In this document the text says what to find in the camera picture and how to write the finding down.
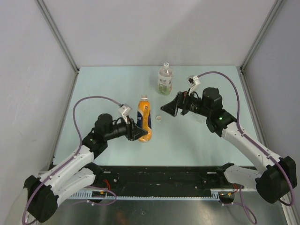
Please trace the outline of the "orange milk tea bottle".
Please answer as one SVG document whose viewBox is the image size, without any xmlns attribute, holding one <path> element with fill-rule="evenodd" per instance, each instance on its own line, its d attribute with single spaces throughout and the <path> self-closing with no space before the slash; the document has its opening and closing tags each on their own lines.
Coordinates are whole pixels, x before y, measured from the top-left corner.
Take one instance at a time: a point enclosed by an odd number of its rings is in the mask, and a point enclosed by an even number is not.
<svg viewBox="0 0 300 225">
<path fill-rule="evenodd" d="M 148 133 L 139 138 L 141 142 L 148 142 L 152 137 L 151 106 L 147 95 L 142 95 L 137 108 L 137 125 Z"/>
</svg>

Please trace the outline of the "clear plastic bottle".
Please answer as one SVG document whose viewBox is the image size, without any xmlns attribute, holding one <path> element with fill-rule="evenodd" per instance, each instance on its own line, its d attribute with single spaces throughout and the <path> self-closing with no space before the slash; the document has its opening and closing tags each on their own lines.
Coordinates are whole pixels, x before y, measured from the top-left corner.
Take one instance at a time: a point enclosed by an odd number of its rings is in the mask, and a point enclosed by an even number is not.
<svg viewBox="0 0 300 225">
<path fill-rule="evenodd" d="M 207 119 L 206 116 L 202 116 L 202 115 L 199 115 L 199 114 L 197 114 L 195 116 L 195 118 L 196 118 L 196 121 L 199 122 L 199 123 L 204 123 L 206 121 L 206 119 Z"/>
</svg>

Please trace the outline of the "green label tea bottle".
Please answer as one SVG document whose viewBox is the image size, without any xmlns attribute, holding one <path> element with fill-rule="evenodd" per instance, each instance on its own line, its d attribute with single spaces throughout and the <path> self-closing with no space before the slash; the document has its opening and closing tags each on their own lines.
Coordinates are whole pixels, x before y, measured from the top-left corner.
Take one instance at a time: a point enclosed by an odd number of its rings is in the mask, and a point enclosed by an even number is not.
<svg viewBox="0 0 300 225">
<path fill-rule="evenodd" d="M 169 95 L 173 86 L 173 69 L 165 62 L 158 72 L 158 92 Z"/>
</svg>

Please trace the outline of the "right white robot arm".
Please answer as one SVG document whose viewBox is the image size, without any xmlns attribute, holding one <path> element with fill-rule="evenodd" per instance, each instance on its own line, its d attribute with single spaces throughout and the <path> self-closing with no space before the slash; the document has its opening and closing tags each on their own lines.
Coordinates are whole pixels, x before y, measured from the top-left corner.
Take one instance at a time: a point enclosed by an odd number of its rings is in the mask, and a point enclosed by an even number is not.
<svg viewBox="0 0 300 225">
<path fill-rule="evenodd" d="M 296 163 L 290 157 L 281 157 L 260 142 L 252 139 L 239 125 L 238 120 L 223 109 L 222 96 L 217 88 L 206 88 L 202 97 L 188 91 L 178 92 L 174 100 L 161 106 L 161 110 L 175 117 L 193 112 L 206 117 L 210 132 L 222 137 L 246 156 L 256 170 L 227 163 L 219 169 L 216 182 L 221 188 L 232 183 L 257 190 L 268 203 L 275 203 L 297 186 Z"/>
</svg>

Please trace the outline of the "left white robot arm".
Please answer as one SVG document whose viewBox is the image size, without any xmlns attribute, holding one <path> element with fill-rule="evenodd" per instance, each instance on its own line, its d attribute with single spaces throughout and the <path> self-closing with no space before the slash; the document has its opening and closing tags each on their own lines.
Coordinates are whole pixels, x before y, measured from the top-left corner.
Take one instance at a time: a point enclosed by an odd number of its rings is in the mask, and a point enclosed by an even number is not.
<svg viewBox="0 0 300 225">
<path fill-rule="evenodd" d="M 28 191 L 25 212 L 40 223 L 47 221 L 77 191 L 103 184 L 103 175 L 93 171 L 93 161 L 108 147 L 109 140 L 125 136 L 135 141 L 147 133 L 131 118 L 117 122 L 110 114 L 99 115 L 77 151 L 41 176 L 32 175 L 25 180 L 23 187 Z"/>
</svg>

